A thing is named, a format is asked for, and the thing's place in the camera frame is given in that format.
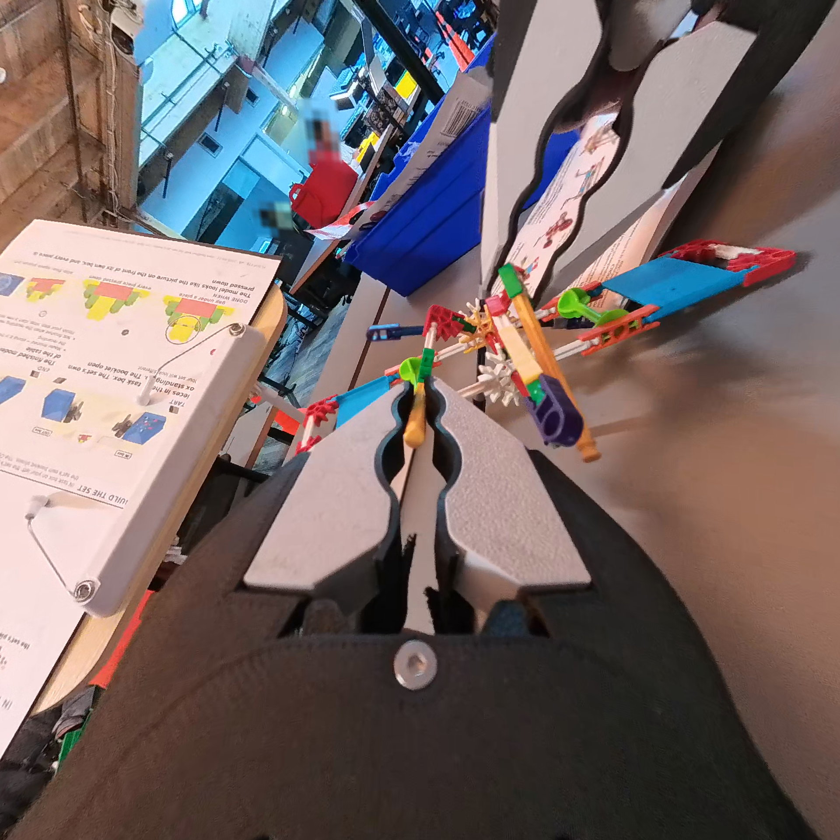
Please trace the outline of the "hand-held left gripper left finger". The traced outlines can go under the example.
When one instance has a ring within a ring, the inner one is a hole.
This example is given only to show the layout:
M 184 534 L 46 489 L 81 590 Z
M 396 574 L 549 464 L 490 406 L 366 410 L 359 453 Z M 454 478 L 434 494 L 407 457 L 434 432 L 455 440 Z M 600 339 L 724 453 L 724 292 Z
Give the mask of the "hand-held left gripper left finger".
M 248 567 L 250 590 L 329 601 L 363 632 L 398 634 L 413 551 L 404 554 L 401 502 L 410 385 L 392 388 L 290 466 L 298 468 Z

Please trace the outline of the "colourful construction toy airplane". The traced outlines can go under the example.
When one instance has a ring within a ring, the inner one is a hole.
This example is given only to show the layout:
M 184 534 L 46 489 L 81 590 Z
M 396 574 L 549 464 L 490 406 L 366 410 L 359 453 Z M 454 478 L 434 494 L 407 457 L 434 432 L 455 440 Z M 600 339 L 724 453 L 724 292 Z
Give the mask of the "colourful construction toy airplane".
M 590 356 L 655 329 L 671 315 L 736 287 L 751 287 L 790 270 L 795 253 L 777 248 L 741 248 L 713 240 L 694 240 L 605 282 L 568 287 L 535 308 L 518 269 L 504 265 L 501 290 L 479 299 L 489 310 L 500 353 L 514 370 L 520 400 L 543 443 L 575 447 L 585 463 L 600 458 L 592 431 L 572 396 L 559 362 Z M 426 437 L 425 396 L 413 396 L 404 444 L 419 448 Z M 379 396 L 362 387 L 308 406 L 296 454 L 308 452 L 321 437 L 314 431 L 331 416 L 335 428 Z

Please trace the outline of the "red storage box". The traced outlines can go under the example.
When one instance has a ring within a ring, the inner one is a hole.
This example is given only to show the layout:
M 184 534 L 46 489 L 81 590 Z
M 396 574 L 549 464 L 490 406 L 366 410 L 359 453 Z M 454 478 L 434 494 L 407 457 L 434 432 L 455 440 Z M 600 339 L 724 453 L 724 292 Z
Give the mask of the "red storage box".
M 360 174 L 336 150 L 320 146 L 310 153 L 311 173 L 292 184 L 290 209 L 310 228 L 323 228 L 342 215 Z

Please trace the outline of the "printed instruction sheet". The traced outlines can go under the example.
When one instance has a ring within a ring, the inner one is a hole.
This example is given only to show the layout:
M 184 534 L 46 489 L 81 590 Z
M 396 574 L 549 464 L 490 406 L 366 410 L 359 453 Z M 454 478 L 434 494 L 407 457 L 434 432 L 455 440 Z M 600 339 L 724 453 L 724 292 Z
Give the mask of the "printed instruction sheet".
M 149 401 L 161 365 L 236 323 L 251 327 L 276 269 L 265 257 L 178 239 L 36 220 L 2 252 L 2 404 L 26 385 Z M 2 632 L 2 751 L 80 621 L 41 612 Z

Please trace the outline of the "white instruction booklet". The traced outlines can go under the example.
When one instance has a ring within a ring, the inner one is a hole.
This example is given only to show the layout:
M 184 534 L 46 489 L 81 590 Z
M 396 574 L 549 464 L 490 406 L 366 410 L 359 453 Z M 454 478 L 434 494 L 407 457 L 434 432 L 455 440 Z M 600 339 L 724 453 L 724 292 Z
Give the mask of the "white instruction booklet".
M 550 257 L 570 238 L 584 195 L 602 179 L 615 156 L 618 136 L 612 125 L 616 115 L 616 112 L 598 114 L 584 124 L 580 138 L 532 207 L 508 252 L 507 262 L 518 269 L 521 283 L 532 298 L 540 281 L 549 274 Z M 560 290 L 584 287 L 595 281 L 605 282 L 654 258 L 717 152 L 718 147 L 711 150 L 574 281 L 565 281 Z

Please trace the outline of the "black office chair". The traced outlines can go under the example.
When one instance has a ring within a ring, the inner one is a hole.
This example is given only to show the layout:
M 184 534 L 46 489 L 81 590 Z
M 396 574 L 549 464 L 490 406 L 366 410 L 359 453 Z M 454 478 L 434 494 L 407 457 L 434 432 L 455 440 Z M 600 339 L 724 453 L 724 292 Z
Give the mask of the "black office chair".
M 359 286 L 361 272 L 344 261 L 329 257 L 297 291 L 286 282 L 280 284 L 289 316 L 310 331 L 317 331 L 339 305 L 349 304 Z

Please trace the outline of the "blue plastic bin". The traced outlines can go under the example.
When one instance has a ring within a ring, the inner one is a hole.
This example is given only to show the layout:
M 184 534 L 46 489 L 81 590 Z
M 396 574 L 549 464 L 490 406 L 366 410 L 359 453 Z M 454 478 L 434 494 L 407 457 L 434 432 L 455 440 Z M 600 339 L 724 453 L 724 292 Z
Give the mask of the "blue plastic bin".
M 485 67 L 492 43 L 490 39 L 468 68 L 460 71 L 478 76 L 489 88 Z M 395 208 L 371 231 L 352 241 L 343 261 L 407 297 L 473 249 L 480 241 L 489 127 L 488 101 Z M 401 150 L 392 171 L 376 184 L 372 200 L 383 194 L 395 166 L 403 164 Z

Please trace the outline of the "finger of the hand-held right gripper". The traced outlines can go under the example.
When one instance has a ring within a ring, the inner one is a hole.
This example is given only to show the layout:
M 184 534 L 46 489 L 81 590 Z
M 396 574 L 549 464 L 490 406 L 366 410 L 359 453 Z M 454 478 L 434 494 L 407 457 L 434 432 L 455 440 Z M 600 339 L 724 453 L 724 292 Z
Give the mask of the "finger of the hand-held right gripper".
M 608 2 L 504 1 L 488 62 L 490 128 L 483 195 L 481 292 L 518 231 L 543 176 L 553 129 L 581 110 L 608 41 Z
M 546 264 L 534 300 L 578 277 L 720 142 L 704 134 L 705 122 L 757 37 L 736 25 L 705 25 L 650 60 L 618 114 L 615 155 L 582 197 L 570 235 Z

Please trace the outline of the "white printed box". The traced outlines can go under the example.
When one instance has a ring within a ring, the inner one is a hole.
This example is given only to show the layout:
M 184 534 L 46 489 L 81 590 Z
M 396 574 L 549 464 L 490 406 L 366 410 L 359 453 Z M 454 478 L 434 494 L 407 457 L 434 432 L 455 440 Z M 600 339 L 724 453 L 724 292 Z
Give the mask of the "white printed box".
M 236 323 L 161 365 L 149 401 L 26 385 L 2 404 L 2 632 L 118 611 L 264 347 Z

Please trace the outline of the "orange traffic cone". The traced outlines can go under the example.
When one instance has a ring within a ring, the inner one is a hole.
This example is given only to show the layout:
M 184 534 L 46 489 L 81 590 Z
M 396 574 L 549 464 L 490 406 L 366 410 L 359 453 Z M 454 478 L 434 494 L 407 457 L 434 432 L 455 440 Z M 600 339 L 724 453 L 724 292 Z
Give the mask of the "orange traffic cone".
M 140 629 L 143 619 L 143 613 L 145 612 L 149 601 L 153 600 L 155 596 L 156 592 L 152 589 L 148 589 L 143 595 L 143 598 L 137 605 L 129 624 L 126 626 L 124 632 L 122 633 L 118 643 L 113 649 L 105 665 L 102 666 L 97 672 L 97 674 L 89 680 L 88 684 L 90 686 L 97 686 L 102 689 L 106 689 L 109 687 L 110 683 L 112 682 L 114 673 L 116 672 L 117 667 L 119 666 L 123 657 L 125 656 L 125 653 L 133 639 L 133 636 Z

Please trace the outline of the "blue rod toy propeller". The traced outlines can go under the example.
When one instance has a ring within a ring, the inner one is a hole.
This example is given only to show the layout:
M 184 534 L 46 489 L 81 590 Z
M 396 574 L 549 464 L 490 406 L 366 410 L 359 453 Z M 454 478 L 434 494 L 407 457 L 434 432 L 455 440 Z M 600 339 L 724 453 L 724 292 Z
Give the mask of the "blue rod toy propeller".
M 415 397 L 425 396 L 424 384 L 431 371 L 457 354 L 486 350 L 486 361 L 478 365 L 476 383 L 461 391 L 464 397 L 484 396 L 491 402 L 519 404 L 518 388 L 513 381 L 514 370 L 501 355 L 501 343 L 491 325 L 487 306 L 480 300 L 469 305 L 463 313 L 438 305 L 427 311 L 423 325 L 399 323 L 379 324 L 370 327 L 367 339 L 373 343 L 397 341 L 412 336 L 424 339 L 422 355 L 411 357 L 392 367 L 382 376 L 362 386 L 364 393 L 380 396 L 398 382 L 407 382 Z

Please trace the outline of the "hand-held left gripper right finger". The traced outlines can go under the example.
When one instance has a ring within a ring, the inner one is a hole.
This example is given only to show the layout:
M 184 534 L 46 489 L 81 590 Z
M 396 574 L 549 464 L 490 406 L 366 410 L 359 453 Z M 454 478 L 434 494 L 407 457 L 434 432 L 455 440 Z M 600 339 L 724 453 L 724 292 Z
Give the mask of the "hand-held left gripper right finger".
M 444 382 L 427 396 L 436 500 L 436 586 L 425 595 L 436 634 L 549 634 L 538 599 L 592 583 L 580 551 L 516 437 Z

